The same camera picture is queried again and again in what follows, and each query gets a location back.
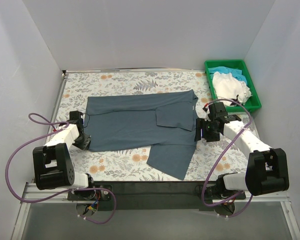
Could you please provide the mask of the light blue t-shirt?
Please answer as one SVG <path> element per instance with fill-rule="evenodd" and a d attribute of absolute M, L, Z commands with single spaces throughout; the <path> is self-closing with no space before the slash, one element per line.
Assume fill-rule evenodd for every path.
<path fill-rule="evenodd" d="M 211 78 L 213 78 L 214 73 L 219 72 L 220 74 L 232 74 L 232 76 L 238 81 L 245 82 L 246 85 L 248 81 L 246 77 L 243 75 L 243 71 L 240 69 L 225 67 L 225 66 L 217 66 L 208 68 Z"/>

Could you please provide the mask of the floral patterned table mat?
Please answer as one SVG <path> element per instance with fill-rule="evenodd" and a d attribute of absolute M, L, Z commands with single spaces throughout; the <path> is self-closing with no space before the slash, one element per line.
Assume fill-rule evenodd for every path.
<path fill-rule="evenodd" d="M 65 121 L 70 111 L 85 112 L 90 96 L 162 94 L 193 90 L 198 97 L 196 112 L 212 100 L 207 77 L 202 71 L 78 72 L 66 75 L 57 104 L 56 121 Z M 244 172 L 245 155 L 222 137 L 217 142 L 197 144 L 185 180 L 214 181 L 221 174 Z M 149 147 L 121 151 L 90 152 L 70 148 L 74 170 L 89 173 L 96 181 L 172 181 L 173 178 L 147 164 Z"/>

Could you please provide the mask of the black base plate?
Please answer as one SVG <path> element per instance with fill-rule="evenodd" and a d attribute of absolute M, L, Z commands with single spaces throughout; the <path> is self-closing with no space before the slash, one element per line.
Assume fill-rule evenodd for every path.
<path fill-rule="evenodd" d="M 173 210 L 199 209 L 212 211 L 201 200 L 204 181 L 95 181 L 95 188 L 104 188 L 114 193 L 116 210 Z M 93 192 L 83 193 L 75 191 L 68 193 L 67 200 L 88 204 L 99 198 L 99 211 L 113 209 L 113 197 L 104 191 L 92 197 Z M 225 200 L 236 191 L 221 190 L 215 181 L 210 181 L 204 192 L 204 201 L 207 204 L 212 200 Z"/>

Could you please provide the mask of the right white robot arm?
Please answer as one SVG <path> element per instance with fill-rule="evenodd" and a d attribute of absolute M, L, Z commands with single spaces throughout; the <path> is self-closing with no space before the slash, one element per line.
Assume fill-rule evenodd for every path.
<path fill-rule="evenodd" d="M 215 185 L 205 188 L 210 195 L 227 199 L 239 191 L 259 196 L 288 190 L 288 163 L 283 149 L 263 143 L 237 115 L 228 114 L 223 102 L 208 103 L 203 109 L 207 118 L 196 119 L 195 141 L 217 142 L 223 135 L 247 158 L 246 171 L 219 175 Z"/>

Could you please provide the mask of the dark blue-grey t-shirt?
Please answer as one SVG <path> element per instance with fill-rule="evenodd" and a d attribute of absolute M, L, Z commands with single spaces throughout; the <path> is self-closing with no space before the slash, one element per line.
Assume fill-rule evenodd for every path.
<path fill-rule="evenodd" d="M 170 93 L 90 96 L 86 133 L 90 151 L 123 151 L 150 147 L 147 164 L 184 180 L 197 142 L 193 90 Z"/>

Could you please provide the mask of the green plastic bin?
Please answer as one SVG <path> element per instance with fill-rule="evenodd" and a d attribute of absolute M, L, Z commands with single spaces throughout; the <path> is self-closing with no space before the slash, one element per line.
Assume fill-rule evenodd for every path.
<path fill-rule="evenodd" d="M 217 99 L 217 95 L 216 95 L 216 92 L 215 92 L 215 88 L 213 87 L 212 73 L 210 72 L 209 69 L 210 68 L 216 68 L 216 67 L 227 67 L 227 68 L 231 68 L 231 69 L 241 70 L 242 75 L 245 76 L 245 78 L 247 80 L 247 86 L 250 88 L 252 96 L 244 104 L 244 107 L 250 113 L 255 112 L 256 110 L 258 110 L 262 107 L 261 101 L 260 101 L 259 96 L 257 94 L 254 83 L 251 79 L 248 68 L 247 68 L 245 62 L 242 59 L 206 60 L 204 62 L 204 67 L 205 67 L 205 73 L 206 73 L 206 77 L 207 77 L 209 88 L 210 88 L 210 93 L 211 93 L 211 96 L 212 96 L 213 100 Z"/>

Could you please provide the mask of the white t-shirt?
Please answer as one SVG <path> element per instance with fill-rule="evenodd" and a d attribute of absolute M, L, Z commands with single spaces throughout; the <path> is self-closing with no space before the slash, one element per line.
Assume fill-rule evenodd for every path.
<path fill-rule="evenodd" d="M 245 105 L 252 96 L 247 84 L 234 78 L 231 73 L 215 72 L 212 77 L 212 85 L 217 99 L 229 99 Z"/>

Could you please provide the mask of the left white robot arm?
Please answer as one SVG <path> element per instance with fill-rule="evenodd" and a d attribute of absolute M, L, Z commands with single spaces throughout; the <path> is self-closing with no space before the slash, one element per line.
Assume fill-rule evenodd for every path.
<path fill-rule="evenodd" d="M 86 151 L 91 144 L 91 136 L 84 132 L 84 114 L 80 111 L 69 113 L 68 127 L 59 125 L 53 138 L 43 146 L 32 151 L 35 183 L 39 190 L 67 188 L 79 189 L 85 200 L 96 196 L 93 178 L 88 173 L 74 170 L 69 149 L 74 146 Z"/>

